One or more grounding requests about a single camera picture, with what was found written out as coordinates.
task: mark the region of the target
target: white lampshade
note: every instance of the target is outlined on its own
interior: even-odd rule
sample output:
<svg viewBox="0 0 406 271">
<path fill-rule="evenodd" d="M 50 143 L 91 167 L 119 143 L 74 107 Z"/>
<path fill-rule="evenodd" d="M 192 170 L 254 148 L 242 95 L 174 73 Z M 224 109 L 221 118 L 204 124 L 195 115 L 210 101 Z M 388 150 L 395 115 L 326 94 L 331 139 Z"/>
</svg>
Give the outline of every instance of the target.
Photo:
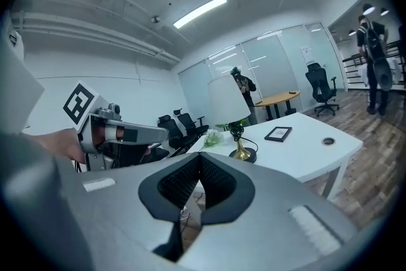
<svg viewBox="0 0 406 271">
<path fill-rule="evenodd" d="M 251 114 L 242 93 L 231 75 L 209 82 L 214 124 L 227 124 Z"/>
</svg>

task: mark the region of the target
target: table lamp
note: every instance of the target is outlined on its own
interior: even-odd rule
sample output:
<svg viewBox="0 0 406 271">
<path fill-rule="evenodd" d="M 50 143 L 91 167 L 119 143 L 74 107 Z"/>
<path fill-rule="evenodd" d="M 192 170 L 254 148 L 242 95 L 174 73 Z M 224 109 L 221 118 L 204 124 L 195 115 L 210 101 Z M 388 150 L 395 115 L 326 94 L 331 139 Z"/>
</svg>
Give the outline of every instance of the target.
<svg viewBox="0 0 406 271">
<path fill-rule="evenodd" d="M 237 142 L 237 149 L 229 156 L 242 161 L 255 162 L 255 150 L 244 148 L 240 140 L 244 132 L 241 120 L 251 112 L 233 76 L 226 75 L 209 82 L 209 94 L 213 123 L 226 124 L 234 141 Z"/>
</svg>

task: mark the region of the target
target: gold lamp base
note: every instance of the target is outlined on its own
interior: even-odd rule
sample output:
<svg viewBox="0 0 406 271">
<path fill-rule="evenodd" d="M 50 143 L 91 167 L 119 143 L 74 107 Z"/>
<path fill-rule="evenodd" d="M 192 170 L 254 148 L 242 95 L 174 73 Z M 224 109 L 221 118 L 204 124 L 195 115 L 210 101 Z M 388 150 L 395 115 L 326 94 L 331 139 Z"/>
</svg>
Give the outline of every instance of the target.
<svg viewBox="0 0 406 271">
<path fill-rule="evenodd" d="M 255 150 L 252 148 L 244 148 L 240 139 L 237 141 L 237 150 L 234 150 L 229 156 L 246 162 L 256 161 Z"/>
</svg>

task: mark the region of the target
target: white table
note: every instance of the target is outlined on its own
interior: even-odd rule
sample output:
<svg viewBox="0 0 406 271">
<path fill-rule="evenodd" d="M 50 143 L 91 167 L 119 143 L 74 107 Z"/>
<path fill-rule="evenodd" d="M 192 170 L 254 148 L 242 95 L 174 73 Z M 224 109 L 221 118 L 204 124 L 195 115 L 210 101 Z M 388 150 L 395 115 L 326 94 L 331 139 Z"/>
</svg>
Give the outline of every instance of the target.
<svg viewBox="0 0 406 271">
<path fill-rule="evenodd" d="M 291 133 L 283 143 L 264 139 L 276 126 L 292 127 Z M 203 136 L 188 153 L 212 152 L 228 156 L 237 145 L 229 131 L 222 134 L 224 139 L 220 144 L 204 148 Z M 276 169 L 301 182 L 307 182 L 329 172 L 329 179 L 322 194 L 327 199 L 332 199 L 336 195 L 351 156 L 362 148 L 361 140 L 302 113 L 249 126 L 244 128 L 242 136 L 258 144 L 255 165 Z M 335 139 L 335 144 L 324 145 L 322 140 L 327 137 Z M 246 140 L 242 140 L 242 144 L 245 147 L 256 148 L 253 143 Z M 195 192 L 204 193 L 200 182 Z"/>
</svg>

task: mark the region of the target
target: ceiling light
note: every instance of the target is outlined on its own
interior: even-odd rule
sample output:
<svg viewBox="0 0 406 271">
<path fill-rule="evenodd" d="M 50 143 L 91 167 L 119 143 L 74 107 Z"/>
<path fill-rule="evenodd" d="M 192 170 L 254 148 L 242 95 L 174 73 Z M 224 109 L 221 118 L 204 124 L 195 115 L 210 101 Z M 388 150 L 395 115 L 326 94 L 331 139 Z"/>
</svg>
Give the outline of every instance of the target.
<svg viewBox="0 0 406 271">
<path fill-rule="evenodd" d="M 229 52 L 231 50 L 234 50 L 234 49 L 235 49 L 235 46 L 231 46 L 230 48 L 227 48 L 227 49 L 223 50 L 222 52 L 219 52 L 219 53 L 217 53 L 215 55 L 210 56 L 209 60 L 213 60 L 214 58 L 217 58 L 218 56 L 224 55 L 225 53 L 227 53 L 227 52 Z"/>
<path fill-rule="evenodd" d="M 375 10 L 375 7 L 373 7 L 373 5 L 371 5 L 371 4 L 364 4 L 362 6 L 362 11 L 363 11 L 364 15 L 371 14 L 374 10 Z"/>
<path fill-rule="evenodd" d="M 228 71 L 230 71 L 230 70 L 233 70 L 233 69 L 230 68 L 230 69 L 224 70 L 224 71 L 222 72 L 222 74 L 224 74 L 225 72 L 228 72 Z"/>
<path fill-rule="evenodd" d="M 225 56 L 224 58 L 213 62 L 213 65 L 215 65 L 216 63 L 219 63 L 219 62 L 221 62 L 221 61 L 223 61 L 223 60 L 226 60 L 226 59 L 228 59 L 228 58 L 231 58 L 232 56 L 235 56 L 235 55 L 236 55 L 236 53 L 233 53 L 232 55 Z"/>
<path fill-rule="evenodd" d="M 282 33 L 281 30 L 277 30 L 276 32 L 269 32 L 269 33 L 263 34 L 263 35 L 257 37 L 256 39 L 259 41 L 259 40 L 262 40 L 262 39 L 264 39 L 264 38 L 266 38 L 266 37 L 270 37 L 270 36 L 274 36 L 274 35 L 279 35 L 279 34 L 281 34 L 281 33 Z"/>
<path fill-rule="evenodd" d="M 204 14 L 205 12 L 212 10 L 213 8 L 215 8 L 217 6 L 220 6 L 221 4 L 225 4 L 226 2 L 227 2 L 227 0 L 212 0 L 209 3 L 204 4 L 203 6 L 193 10 L 191 13 L 182 17 L 177 22 L 175 22 L 173 25 L 177 29 L 180 29 L 182 26 L 184 26 L 184 24 L 187 24 L 191 20 L 194 20 L 196 17 L 199 17 L 201 14 Z"/>
<path fill-rule="evenodd" d="M 381 9 L 381 16 L 385 16 L 385 15 L 387 15 L 387 14 L 389 14 L 389 10 L 387 10 L 386 8 L 383 8 L 383 7 L 382 7 L 382 9 Z"/>
<path fill-rule="evenodd" d="M 266 58 L 266 55 L 265 55 L 265 56 L 262 56 L 261 58 L 255 59 L 255 60 L 253 60 L 253 61 L 251 61 L 251 62 L 254 62 L 254 61 L 259 60 L 259 59 L 264 59 L 264 58 Z"/>
</svg>

